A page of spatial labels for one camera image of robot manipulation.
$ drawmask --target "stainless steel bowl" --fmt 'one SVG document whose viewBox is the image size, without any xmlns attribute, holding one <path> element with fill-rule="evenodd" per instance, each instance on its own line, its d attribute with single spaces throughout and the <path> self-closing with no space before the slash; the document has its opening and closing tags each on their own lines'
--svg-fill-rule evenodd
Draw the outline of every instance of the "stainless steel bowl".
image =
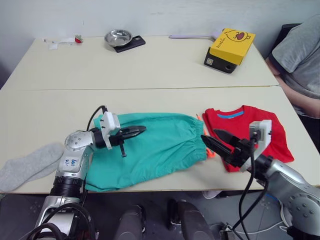
<svg viewBox="0 0 320 240">
<path fill-rule="evenodd" d="M 104 36 L 104 40 L 111 47 L 120 47 L 132 40 L 132 34 L 126 30 L 112 30 Z"/>
</svg>

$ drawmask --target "person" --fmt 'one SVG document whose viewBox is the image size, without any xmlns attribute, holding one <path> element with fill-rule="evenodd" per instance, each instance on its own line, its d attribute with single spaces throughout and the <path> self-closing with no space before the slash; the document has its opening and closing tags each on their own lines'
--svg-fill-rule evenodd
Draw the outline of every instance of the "person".
<svg viewBox="0 0 320 240">
<path fill-rule="evenodd" d="M 292 28 L 266 63 L 320 153 L 320 14 Z"/>
</svg>

